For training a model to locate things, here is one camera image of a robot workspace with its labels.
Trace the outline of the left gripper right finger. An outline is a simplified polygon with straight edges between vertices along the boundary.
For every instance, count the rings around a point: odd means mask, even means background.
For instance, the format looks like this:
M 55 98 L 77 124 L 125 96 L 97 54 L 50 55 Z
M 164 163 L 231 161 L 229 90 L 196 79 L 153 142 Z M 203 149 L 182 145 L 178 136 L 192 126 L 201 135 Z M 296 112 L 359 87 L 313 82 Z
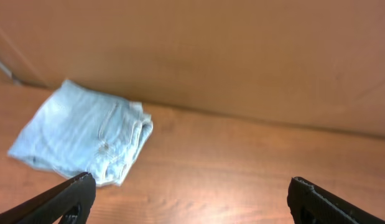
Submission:
M 295 224 L 385 224 L 302 177 L 291 179 L 287 204 Z

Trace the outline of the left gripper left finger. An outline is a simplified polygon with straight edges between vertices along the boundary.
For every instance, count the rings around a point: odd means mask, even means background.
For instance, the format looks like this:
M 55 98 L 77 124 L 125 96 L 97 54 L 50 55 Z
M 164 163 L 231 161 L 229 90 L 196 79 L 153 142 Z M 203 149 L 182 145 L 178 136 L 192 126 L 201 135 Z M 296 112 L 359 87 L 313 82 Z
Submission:
M 88 172 L 47 190 L 0 214 L 0 223 L 85 224 L 96 197 L 96 182 Z

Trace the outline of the light blue denim shorts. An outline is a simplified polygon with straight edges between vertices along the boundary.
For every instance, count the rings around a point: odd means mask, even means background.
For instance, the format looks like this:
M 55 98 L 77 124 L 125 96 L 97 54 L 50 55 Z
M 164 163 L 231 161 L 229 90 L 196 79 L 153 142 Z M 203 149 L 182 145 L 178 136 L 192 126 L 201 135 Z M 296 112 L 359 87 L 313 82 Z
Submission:
M 89 172 L 96 185 L 121 185 L 153 131 L 142 104 L 65 80 L 8 150 L 34 169 L 65 178 Z

